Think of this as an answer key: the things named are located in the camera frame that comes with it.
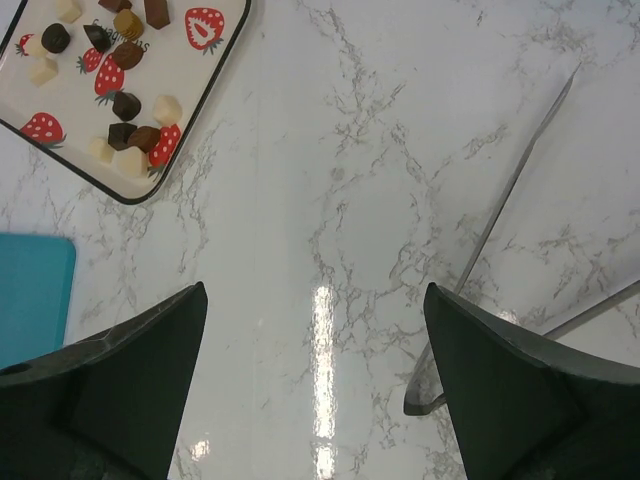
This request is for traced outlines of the caramel round chocolate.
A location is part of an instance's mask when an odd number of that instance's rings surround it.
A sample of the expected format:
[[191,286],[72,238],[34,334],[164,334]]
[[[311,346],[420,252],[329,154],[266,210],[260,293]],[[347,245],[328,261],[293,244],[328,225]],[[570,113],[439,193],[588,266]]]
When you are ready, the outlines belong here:
[[141,37],[144,25],[131,9],[122,9],[113,19],[115,30],[126,40],[134,41]]

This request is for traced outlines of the strawberry print tray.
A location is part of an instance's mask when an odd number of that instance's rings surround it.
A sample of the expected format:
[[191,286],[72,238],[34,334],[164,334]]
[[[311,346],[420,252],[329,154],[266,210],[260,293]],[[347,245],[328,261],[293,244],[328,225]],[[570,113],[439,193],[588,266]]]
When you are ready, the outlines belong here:
[[[142,21],[144,32],[131,41],[144,50],[134,68],[121,70],[112,60],[117,46],[126,42],[114,28],[112,13],[98,1],[77,1],[82,15],[68,24],[56,18],[55,1],[22,2],[1,44],[1,122],[75,174],[115,199],[136,205],[153,196],[167,179],[180,150],[214,89],[222,69],[251,12],[248,1],[168,1],[170,24],[156,30],[146,23],[144,1],[130,8]],[[27,56],[25,42],[61,23],[71,36],[60,54],[46,58],[58,64],[58,75],[36,87],[29,69],[40,58]],[[111,48],[97,52],[83,26],[97,24],[111,35]],[[123,122],[113,112],[118,91],[135,95],[140,113],[131,121],[161,131],[149,152],[147,176],[126,178],[88,151],[94,137],[108,137],[109,125]],[[174,96],[183,110],[170,127],[153,117],[158,95]]]

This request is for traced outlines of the white oval chocolate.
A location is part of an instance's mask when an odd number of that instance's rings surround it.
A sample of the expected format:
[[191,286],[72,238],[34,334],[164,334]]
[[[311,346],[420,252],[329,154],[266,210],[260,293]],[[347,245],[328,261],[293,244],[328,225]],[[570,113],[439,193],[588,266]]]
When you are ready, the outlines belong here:
[[178,100],[171,95],[158,95],[153,106],[153,117],[162,126],[177,124],[183,116]]

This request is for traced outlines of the brown rectangular chocolate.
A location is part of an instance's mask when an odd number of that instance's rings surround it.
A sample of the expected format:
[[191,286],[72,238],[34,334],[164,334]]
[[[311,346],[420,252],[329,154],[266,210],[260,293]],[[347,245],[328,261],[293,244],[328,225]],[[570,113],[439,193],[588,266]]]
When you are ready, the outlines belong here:
[[170,24],[167,0],[144,0],[146,23],[156,30]]

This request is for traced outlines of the metal serving tongs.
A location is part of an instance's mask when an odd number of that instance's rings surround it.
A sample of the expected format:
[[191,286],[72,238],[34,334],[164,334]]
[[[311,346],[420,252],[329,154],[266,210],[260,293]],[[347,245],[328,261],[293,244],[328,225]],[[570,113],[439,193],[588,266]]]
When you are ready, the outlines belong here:
[[[465,284],[467,283],[474,267],[476,266],[480,254],[487,244],[498,220],[507,205],[509,198],[525,169],[527,162],[534,150],[534,147],[540,137],[544,134],[545,130],[552,123],[553,119],[561,109],[564,101],[566,100],[571,88],[574,84],[574,79],[582,63],[579,62],[571,75],[568,77],[566,83],[563,85],[562,90],[554,100],[553,104],[545,114],[543,120],[536,128],[532,137],[530,138],[527,146],[525,147],[520,159],[518,160],[513,173],[508,177],[506,184],[500,193],[500,196],[494,203],[490,216],[487,219],[480,237],[472,251],[472,254],[467,261],[463,272],[453,288],[455,295],[460,295],[463,291]],[[614,309],[621,303],[639,294],[639,281],[635,280],[631,282],[623,289],[616,293],[606,297],[602,301],[596,303],[590,308],[584,310],[580,314],[570,318],[561,325],[554,327],[548,332],[544,333],[545,337],[550,339],[558,339],[563,335],[566,335],[579,326],[593,320],[594,318]],[[434,410],[440,408],[446,403],[446,396],[441,384],[438,368],[436,366],[433,348],[430,342],[427,342],[422,354],[420,355],[413,374],[407,386],[404,401],[403,401],[403,413],[407,416],[426,416],[432,413]]]

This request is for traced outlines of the teal box lid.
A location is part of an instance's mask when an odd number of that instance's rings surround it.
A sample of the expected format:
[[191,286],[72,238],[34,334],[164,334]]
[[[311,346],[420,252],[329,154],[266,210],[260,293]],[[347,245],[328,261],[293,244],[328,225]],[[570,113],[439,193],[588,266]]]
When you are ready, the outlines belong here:
[[1,235],[1,366],[63,346],[76,264],[64,237]]

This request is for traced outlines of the dark round chocolate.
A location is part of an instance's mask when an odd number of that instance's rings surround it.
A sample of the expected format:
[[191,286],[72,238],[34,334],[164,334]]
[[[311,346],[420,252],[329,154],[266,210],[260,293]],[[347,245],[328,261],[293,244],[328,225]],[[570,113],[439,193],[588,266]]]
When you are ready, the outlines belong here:
[[43,48],[52,54],[62,53],[70,44],[71,36],[61,23],[49,25],[41,35]]

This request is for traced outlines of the white square chocolate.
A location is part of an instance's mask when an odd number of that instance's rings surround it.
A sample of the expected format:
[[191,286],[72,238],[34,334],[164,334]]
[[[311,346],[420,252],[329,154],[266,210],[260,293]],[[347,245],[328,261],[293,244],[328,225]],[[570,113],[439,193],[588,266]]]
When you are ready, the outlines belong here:
[[88,151],[92,157],[105,165],[112,163],[115,149],[108,143],[104,137],[94,137],[91,139]]

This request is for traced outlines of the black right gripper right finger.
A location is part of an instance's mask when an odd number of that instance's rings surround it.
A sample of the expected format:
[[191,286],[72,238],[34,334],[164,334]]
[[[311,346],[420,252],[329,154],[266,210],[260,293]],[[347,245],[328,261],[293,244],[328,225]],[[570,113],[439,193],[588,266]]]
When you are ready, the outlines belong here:
[[424,315],[470,479],[636,479],[639,370],[429,284]]

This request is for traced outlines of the dark square chocolate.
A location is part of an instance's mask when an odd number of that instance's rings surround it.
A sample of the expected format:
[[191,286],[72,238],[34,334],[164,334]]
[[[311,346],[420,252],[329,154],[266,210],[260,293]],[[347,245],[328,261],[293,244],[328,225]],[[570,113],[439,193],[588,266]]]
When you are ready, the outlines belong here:
[[116,151],[125,150],[128,147],[130,136],[137,130],[137,126],[127,122],[113,123],[108,129],[108,144]]

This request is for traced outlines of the dark heart chocolate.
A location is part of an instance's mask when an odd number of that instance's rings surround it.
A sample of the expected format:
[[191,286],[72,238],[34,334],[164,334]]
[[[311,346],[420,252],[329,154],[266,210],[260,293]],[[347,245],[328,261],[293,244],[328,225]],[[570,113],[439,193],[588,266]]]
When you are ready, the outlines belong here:
[[123,122],[133,120],[141,111],[141,102],[133,94],[118,91],[114,96],[112,112]]

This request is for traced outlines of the white shell chocolate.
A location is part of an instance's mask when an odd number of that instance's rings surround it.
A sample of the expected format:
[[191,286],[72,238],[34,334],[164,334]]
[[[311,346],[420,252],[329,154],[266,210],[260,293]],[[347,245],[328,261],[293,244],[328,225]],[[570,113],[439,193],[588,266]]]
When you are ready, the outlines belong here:
[[48,55],[48,51],[42,45],[40,35],[33,35],[25,42],[24,52],[33,58],[44,58]]

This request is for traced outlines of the white rectangular chocolate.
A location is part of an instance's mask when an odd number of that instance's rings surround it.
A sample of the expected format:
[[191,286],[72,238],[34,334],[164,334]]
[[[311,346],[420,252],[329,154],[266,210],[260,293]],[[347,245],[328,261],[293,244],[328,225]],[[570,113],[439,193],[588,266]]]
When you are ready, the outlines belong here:
[[57,75],[58,64],[51,58],[40,58],[29,69],[29,80],[36,87],[42,87]]

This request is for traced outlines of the white round chocolate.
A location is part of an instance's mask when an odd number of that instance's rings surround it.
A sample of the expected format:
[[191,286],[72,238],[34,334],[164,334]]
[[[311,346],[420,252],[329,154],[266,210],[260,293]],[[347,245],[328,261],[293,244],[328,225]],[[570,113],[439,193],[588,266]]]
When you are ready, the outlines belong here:
[[149,167],[148,155],[138,147],[118,151],[113,157],[114,168],[126,178],[143,178]]

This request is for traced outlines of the dark teardrop chocolate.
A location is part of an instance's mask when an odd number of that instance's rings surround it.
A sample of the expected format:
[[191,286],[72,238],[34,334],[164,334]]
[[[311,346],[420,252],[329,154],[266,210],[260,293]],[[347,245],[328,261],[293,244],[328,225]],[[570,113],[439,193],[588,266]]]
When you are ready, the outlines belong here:
[[105,53],[111,48],[111,35],[100,25],[87,24],[83,26],[84,32],[93,48],[99,53]]

